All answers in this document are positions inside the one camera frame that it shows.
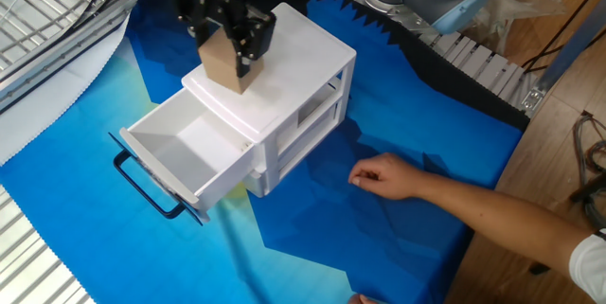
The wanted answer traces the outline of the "person's right hand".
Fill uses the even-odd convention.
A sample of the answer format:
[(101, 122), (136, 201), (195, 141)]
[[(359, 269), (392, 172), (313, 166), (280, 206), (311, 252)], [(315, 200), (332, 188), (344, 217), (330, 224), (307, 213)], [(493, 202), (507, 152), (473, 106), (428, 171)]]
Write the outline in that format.
[(416, 197), (430, 176), (392, 153), (359, 160), (348, 182), (365, 191), (391, 200)]

